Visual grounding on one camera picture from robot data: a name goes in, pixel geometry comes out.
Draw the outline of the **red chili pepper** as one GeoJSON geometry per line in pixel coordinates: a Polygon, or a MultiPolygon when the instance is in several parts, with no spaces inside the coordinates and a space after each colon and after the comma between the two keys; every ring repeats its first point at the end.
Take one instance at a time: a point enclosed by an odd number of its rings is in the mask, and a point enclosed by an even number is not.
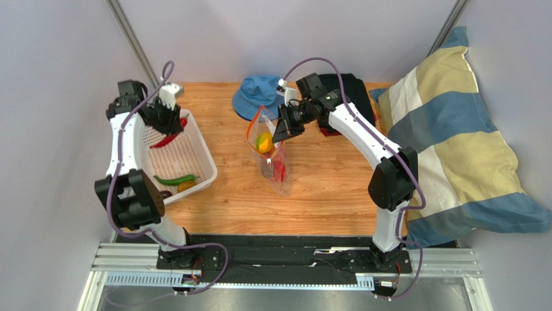
{"type": "MultiPolygon", "coordinates": [[[[180,121],[180,125],[182,127],[182,129],[184,130],[187,123],[188,123],[188,116],[189,114],[187,114],[186,116],[184,117],[181,117],[179,119],[180,121]]],[[[177,138],[179,135],[180,135],[181,132],[178,132],[178,133],[175,133],[175,134],[171,134],[171,135],[167,135],[166,137],[164,137],[162,140],[160,140],[159,142],[157,142],[156,144],[152,144],[150,145],[150,148],[162,148],[168,144],[170,144],[175,138],[177,138]]]]}

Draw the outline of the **yellow green mango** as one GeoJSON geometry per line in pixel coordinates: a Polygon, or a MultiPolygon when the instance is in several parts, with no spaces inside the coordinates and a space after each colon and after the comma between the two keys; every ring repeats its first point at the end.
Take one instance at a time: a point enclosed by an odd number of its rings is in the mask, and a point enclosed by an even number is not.
{"type": "Polygon", "coordinates": [[[255,149],[261,154],[269,154],[274,149],[272,141],[272,134],[270,132],[264,132],[257,135],[255,139],[255,149]]]}

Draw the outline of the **clear orange-zip bag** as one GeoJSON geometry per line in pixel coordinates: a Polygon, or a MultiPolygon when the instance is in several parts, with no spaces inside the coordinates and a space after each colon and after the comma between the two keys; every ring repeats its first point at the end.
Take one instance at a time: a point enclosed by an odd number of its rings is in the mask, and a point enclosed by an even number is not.
{"type": "Polygon", "coordinates": [[[275,133],[277,127],[277,118],[273,118],[264,106],[261,106],[257,111],[257,114],[250,121],[246,131],[246,140],[252,150],[253,159],[255,160],[257,167],[260,171],[260,158],[271,157],[271,160],[277,156],[284,156],[286,158],[287,177],[281,183],[274,182],[273,178],[264,178],[271,186],[271,188],[280,196],[290,195],[290,169],[288,165],[288,154],[286,145],[283,142],[274,143],[274,149],[269,154],[261,154],[255,149],[255,139],[257,135],[270,132],[272,135],[275,133]]]}

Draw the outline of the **red tomato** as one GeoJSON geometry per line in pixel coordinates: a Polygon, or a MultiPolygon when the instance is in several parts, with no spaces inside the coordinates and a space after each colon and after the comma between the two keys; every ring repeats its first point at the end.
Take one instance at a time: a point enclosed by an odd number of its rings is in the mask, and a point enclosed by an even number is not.
{"type": "Polygon", "coordinates": [[[272,165],[274,182],[283,182],[287,177],[286,158],[281,155],[274,157],[272,159],[272,165]]]}

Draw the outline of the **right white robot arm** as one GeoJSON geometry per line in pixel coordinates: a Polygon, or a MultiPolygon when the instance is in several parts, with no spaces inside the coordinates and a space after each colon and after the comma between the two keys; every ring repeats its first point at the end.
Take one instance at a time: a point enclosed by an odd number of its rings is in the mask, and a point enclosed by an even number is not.
{"type": "Polygon", "coordinates": [[[279,105],[273,142],[297,137],[304,132],[305,124],[327,119],[333,129],[352,143],[373,169],[367,188],[377,206],[376,231],[369,247],[372,260],[380,265],[391,264],[401,250],[402,213],[416,189],[416,151],[387,139],[340,89],[329,91],[317,74],[300,79],[297,85],[298,89],[293,89],[283,79],[277,82],[277,92],[284,97],[284,104],[279,105]]]}

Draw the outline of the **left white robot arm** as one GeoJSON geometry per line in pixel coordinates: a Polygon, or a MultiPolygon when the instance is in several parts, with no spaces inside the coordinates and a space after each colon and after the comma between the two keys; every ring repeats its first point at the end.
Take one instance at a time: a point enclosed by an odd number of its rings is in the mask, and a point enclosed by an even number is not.
{"type": "Polygon", "coordinates": [[[166,83],[149,93],[136,80],[119,82],[118,89],[119,97],[106,110],[113,133],[111,160],[105,178],[94,184],[95,193],[120,236],[149,236],[163,253],[190,250],[189,234],[166,216],[161,192],[146,173],[150,160],[143,143],[146,127],[162,134],[183,131],[176,100],[184,90],[166,83]]]}

